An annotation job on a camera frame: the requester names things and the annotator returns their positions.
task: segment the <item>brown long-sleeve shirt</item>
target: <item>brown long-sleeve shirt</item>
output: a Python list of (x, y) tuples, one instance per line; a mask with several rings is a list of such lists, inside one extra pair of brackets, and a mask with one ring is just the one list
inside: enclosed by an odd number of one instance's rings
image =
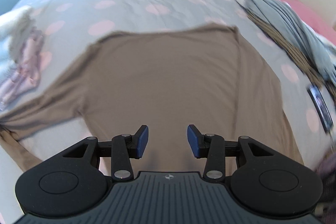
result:
[[(137, 170), (202, 170), (186, 137), (249, 135), (302, 163), (282, 109), (280, 82), (236, 27), (171, 33), (113, 33), (91, 45), (40, 97), (0, 117), (0, 145), (27, 170), (39, 163), (18, 142), (83, 116), (100, 141), (149, 126)], [(228, 173), (234, 162), (227, 166)]]

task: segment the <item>folded sleeve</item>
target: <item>folded sleeve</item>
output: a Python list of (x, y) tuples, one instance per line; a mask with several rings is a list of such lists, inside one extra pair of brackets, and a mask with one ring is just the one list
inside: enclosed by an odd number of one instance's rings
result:
[(38, 130), (83, 115), (87, 78), (94, 60), (89, 47), (40, 97), (0, 117), (0, 145), (26, 171), (40, 160), (18, 141)]

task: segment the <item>silver screw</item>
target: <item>silver screw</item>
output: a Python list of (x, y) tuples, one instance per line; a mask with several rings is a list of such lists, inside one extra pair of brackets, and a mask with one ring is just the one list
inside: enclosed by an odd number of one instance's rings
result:
[(210, 170), (206, 173), (206, 176), (211, 179), (219, 179), (223, 176), (223, 173), (218, 170)]
[(128, 178), (131, 175), (131, 173), (127, 170), (118, 170), (114, 172), (114, 176), (118, 179), (125, 179)]

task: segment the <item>bed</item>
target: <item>bed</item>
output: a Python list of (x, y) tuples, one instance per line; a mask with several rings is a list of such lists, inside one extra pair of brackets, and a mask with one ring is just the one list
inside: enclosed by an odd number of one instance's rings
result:
[[(26, 4), (35, 8), (37, 28), (45, 33), (42, 54), (46, 62), (39, 87), (19, 97), (6, 111), (41, 95), (88, 45), (109, 32), (167, 32), (216, 22), (237, 26), (278, 76), (283, 110), (304, 164), (316, 168), (330, 148), (330, 136), (324, 133), (306, 91), (308, 78), (234, 0), (20, 0), (16, 7)], [(322, 95), (336, 121), (335, 107), (326, 89), (322, 89)], [(78, 118), (42, 130), (20, 143), (45, 160), (90, 135), (83, 119)], [(8, 224), (22, 215), (14, 194), (22, 172), (1, 147), (0, 158), (0, 212)], [(101, 165), (103, 173), (107, 174), (107, 169)]]

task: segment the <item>smartphone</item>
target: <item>smartphone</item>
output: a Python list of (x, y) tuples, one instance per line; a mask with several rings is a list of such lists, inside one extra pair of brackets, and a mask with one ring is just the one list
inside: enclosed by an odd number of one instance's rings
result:
[(317, 113), (320, 116), (324, 132), (329, 133), (333, 129), (334, 123), (333, 120), (331, 119), (329, 110), (327, 108), (326, 103), (323, 100), (319, 88), (316, 85), (310, 85), (307, 91), (315, 105)]

